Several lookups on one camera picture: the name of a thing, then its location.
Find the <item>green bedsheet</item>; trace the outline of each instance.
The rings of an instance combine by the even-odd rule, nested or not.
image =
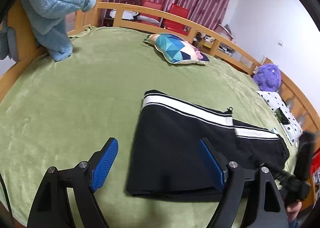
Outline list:
[[[255,92],[252,79],[210,57],[204,65],[168,64],[143,42],[145,33],[123,28],[97,28],[72,39],[74,52],[55,63],[35,60],[0,105],[0,171],[13,215],[27,224],[33,198],[50,166],[73,168],[102,148],[109,137],[119,153],[95,197],[110,227],[206,227],[217,203],[174,203],[130,197],[125,191],[133,134],[145,91],[225,111],[235,119],[271,129],[286,140],[292,171],[295,149],[273,113]],[[72,189],[68,190],[77,227],[82,223]],[[0,200],[5,204],[3,193]],[[234,222],[238,227],[242,201]]]

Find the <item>purple stuffed animal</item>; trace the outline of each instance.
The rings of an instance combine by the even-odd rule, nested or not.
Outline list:
[[[276,91],[281,85],[281,73],[275,64],[264,64],[259,67],[253,80],[262,91]]]

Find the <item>person's hand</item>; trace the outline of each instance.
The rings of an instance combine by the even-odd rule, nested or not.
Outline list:
[[[288,222],[292,222],[295,218],[297,218],[297,215],[301,207],[302,207],[301,202],[294,202],[287,206],[286,210],[287,210]]]

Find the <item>silver screw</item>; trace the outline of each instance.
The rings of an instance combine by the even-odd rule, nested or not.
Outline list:
[[[232,168],[236,168],[238,166],[238,163],[234,162],[234,161],[231,161],[231,162],[229,162],[229,166],[232,167]]]
[[[88,165],[87,161],[82,161],[79,163],[79,167],[81,167],[81,168],[85,168],[87,165]]]
[[[55,171],[55,167],[49,167],[48,168],[48,173],[53,173]]]
[[[269,169],[268,169],[267,167],[262,167],[262,168],[261,168],[261,171],[262,171],[263,173],[268,173],[268,172],[269,172]]]

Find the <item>blue gripper pad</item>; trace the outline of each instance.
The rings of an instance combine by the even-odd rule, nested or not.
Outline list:
[[[213,185],[216,189],[222,192],[224,189],[223,172],[203,140],[200,140],[199,146],[201,158],[203,159],[204,165],[206,166],[208,173],[213,181]]]
[[[107,175],[109,174],[110,168],[118,154],[118,141],[113,139],[110,146],[101,157],[99,163],[92,173],[92,181],[90,188],[93,192],[97,191],[98,188],[102,187]]]

